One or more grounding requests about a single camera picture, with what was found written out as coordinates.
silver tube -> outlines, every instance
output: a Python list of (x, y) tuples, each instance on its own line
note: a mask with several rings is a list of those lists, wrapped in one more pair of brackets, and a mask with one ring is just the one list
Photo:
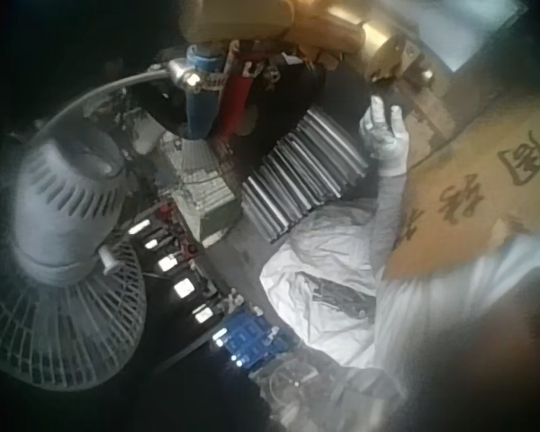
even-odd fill
[(258, 174), (263, 181), (266, 181), (267, 187), (274, 192), (274, 197), (276, 197), (278, 203), (282, 205), (284, 210), (288, 213), (292, 222), (299, 221), (304, 214), (298, 208), (296, 201), (288, 193), (288, 190), (284, 187), (283, 183), (276, 176), (276, 174), (272, 172), (266, 165), (262, 165), (258, 169)]
[(332, 121), (324, 112), (317, 108), (312, 108), (307, 112), (310, 119), (313, 119), (322, 129), (324, 129), (329, 135), (333, 136), (341, 144), (341, 148), (351, 156), (360, 167), (364, 170), (368, 168), (368, 164), (362, 156), (358, 153), (352, 140), (348, 137), (345, 130), (342, 130), (338, 125)]
[(326, 131), (318, 126), (310, 116), (305, 116), (299, 123), (299, 126), (303, 131), (311, 131), (312, 133), (318, 135), (326, 145), (336, 152), (337, 157), (343, 161), (344, 165), (352, 169), (356, 176), (361, 176), (365, 172), (364, 168), (341, 148), (337, 137), (332, 137), (326, 133)]
[(252, 208), (256, 209), (256, 214), (277, 237), (285, 231), (285, 227), (278, 221), (275, 214), (263, 204), (262, 199), (254, 193), (247, 183), (243, 184), (242, 200), (252, 204)]
[(296, 182), (288, 175), (288, 173), (278, 164), (276, 160), (277, 156), (274, 155), (274, 152), (270, 153), (266, 158), (266, 164), (268, 168), (274, 170), (274, 173), (280, 178), (283, 182), (283, 185), (286, 187), (288, 192), (296, 201), (298, 208), (302, 210), (304, 214), (308, 213), (311, 210), (312, 205), (309, 199), (304, 196), (302, 189), (296, 184)]
[(77, 99), (66, 105), (61, 111), (58, 112), (54, 117), (52, 117), (46, 124), (34, 135), (29, 141), (29, 146), (34, 146), (42, 142), (47, 138), (54, 128), (59, 125), (59, 123), (67, 116), (73, 113), (75, 110), (80, 108), (86, 102), (100, 97), (103, 95), (108, 95), (109, 93), (118, 90), (123, 87), (134, 86), (140, 83), (147, 83), (148, 81), (155, 81), (157, 79), (168, 78), (168, 72), (165, 69), (154, 70), (151, 72), (144, 72), (142, 74), (137, 74), (133, 76), (128, 76), (118, 81), (113, 81), (111, 83), (101, 85), (94, 90), (89, 91), (88, 93), (82, 94)]
[(341, 185), (347, 185), (355, 180), (354, 170), (349, 166), (333, 148), (308, 123), (298, 125), (297, 136), (306, 145), (311, 153), (327, 168), (332, 177)]
[(242, 201), (242, 211), (256, 227), (256, 230), (268, 243), (272, 243), (277, 236), (273, 236), (272, 231), (265, 225), (264, 220), (257, 215), (257, 211), (251, 202)]
[(328, 170), (324, 166), (322, 166), (322, 164), (314, 157), (314, 155), (312, 155), (306, 149), (306, 147), (302, 144), (302, 142), (297, 136), (290, 134), (289, 138), (291, 139), (294, 151), (298, 152), (298, 154), (300, 154), (304, 159), (306, 159), (312, 169), (314, 169), (318, 173), (318, 176), (324, 181), (324, 184), (334, 194), (334, 196), (340, 198), (342, 196), (342, 188), (336, 182), (336, 180), (332, 178), (332, 175), (330, 175)]
[(270, 194), (266, 191), (266, 189), (252, 176), (247, 178), (246, 181), (250, 186), (252, 186), (252, 190), (255, 192), (255, 194), (257, 194), (260, 197), (260, 199), (275, 215), (280, 225), (284, 227), (285, 229), (288, 229), (292, 222), (288, 219), (286, 214), (284, 214), (284, 211), (282, 211), (280, 207), (276, 205), (274, 199), (270, 196)]
[(309, 175), (305, 175), (303, 170), (296, 166), (296, 161), (293, 157), (286, 157), (282, 146), (276, 146), (273, 152), (276, 157), (276, 162), (285, 169), (290, 176), (295, 180), (297, 185), (304, 192), (304, 196), (310, 201), (312, 207), (318, 207), (324, 203), (323, 194), (317, 186), (312, 183)]
[(315, 195), (324, 200), (326, 195), (329, 194), (329, 188), (326, 183), (319, 177), (318, 173), (312, 169), (308, 161), (302, 157), (298, 152), (294, 151), (292, 141), (289, 138), (284, 138), (283, 143), (278, 146), (278, 149), (284, 153), (284, 157), (299, 170), (304, 180), (306, 180), (308, 187), (315, 193)]

led light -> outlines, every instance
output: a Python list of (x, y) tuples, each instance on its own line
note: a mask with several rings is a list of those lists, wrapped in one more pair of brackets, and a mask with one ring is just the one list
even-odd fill
[(184, 297), (187, 297), (188, 295), (194, 292), (194, 285), (192, 285), (192, 282), (190, 282), (190, 279), (186, 277), (183, 281), (180, 281), (179, 283), (174, 285), (174, 291), (176, 291), (176, 294), (178, 294), (178, 297), (183, 299)]
[(197, 76), (196, 74), (191, 74), (191, 75), (186, 79), (186, 83), (187, 83), (190, 87), (194, 87), (194, 86), (197, 85), (199, 82), (200, 82), (200, 77)]
[(214, 333), (214, 336), (212, 336), (212, 339), (213, 340), (220, 339), (226, 333), (228, 333), (228, 331), (225, 328), (218, 330), (216, 333)]
[(158, 265), (160, 266), (163, 272), (167, 272), (176, 264), (178, 264), (178, 261), (176, 261), (176, 258), (174, 258), (174, 254), (165, 256), (158, 261)]
[(144, 248), (146, 249), (153, 249), (155, 248), (156, 246), (158, 246), (158, 240), (156, 240), (155, 238), (152, 239), (151, 241), (149, 241), (147, 244), (144, 245)]
[(192, 312), (194, 314), (194, 317), (198, 322), (201, 324), (205, 322), (208, 318), (211, 318), (214, 316), (214, 312), (212, 312), (212, 309), (206, 307), (205, 304), (203, 304), (201, 307), (196, 309)]
[(142, 222), (140, 223), (137, 223), (136, 225), (134, 225), (132, 228), (130, 228), (128, 230), (128, 233), (133, 236), (134, 234), (136, 234), (137, 232), (141, 232), (142, 230), (144, 230), (146, 227), (149, 227), (150, 226), (150, 221), (148, 219), (145, 219), (143, 220)]

white glove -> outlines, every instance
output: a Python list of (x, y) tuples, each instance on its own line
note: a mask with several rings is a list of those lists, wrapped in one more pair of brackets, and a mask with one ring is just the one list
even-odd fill
[(380, 176), (406, 174), (410, 139), (399, 106), (391, 108), (390, 130), (384, 117), (384, 102), (372, 96), (372, 104), (360, 121), (359, 130), (368, 150), (380, 161)]

yellow surface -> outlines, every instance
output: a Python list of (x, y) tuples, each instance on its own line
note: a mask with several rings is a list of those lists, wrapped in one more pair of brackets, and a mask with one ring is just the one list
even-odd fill
[[(505, 156), (514, 162), (512, 152), (520, 144), (535, 149), (529, 131), (540, 143), (540, 96), (504, 96), (450, 145), (413, 169), (406, 192), (406, 215), (413, 209), (424, 213), (414, 224), (416, 232), (411, 239), (404, 239), (392, 254), (389, 277), (424, 275), (472, 260), (500, 243), (492, 237), (504, 221), (517, 221), (526, 230), (540, 231), (540, 169), (528, 183), (515, 185), (499, 155), (511, 150)], [(533, 151), (531, 156), (538, 157), (534, 163), (540, 166), (539, 152)], [(522, 179), (532, 174), (522, 168), (518, 173)], [(468, 216), (463, 211), (470, 201), (460, 200), (454, 213), (458, 222), (453, 225), (440, 212), (446, 204), (440, 196), (450, 185), (454, 189), (446, 192), (448, 196), (463, 190), (466, 175), (476, 175), (473, 184), (480, 184), (483, 199)]]

cardboard box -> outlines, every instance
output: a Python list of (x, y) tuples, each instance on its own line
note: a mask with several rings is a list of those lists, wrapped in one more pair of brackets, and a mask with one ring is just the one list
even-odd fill
[(502, 96), (412, 169), (405, 210), (392, 278), (472, 260), (517, 230), (540, 231), (540, 96)]

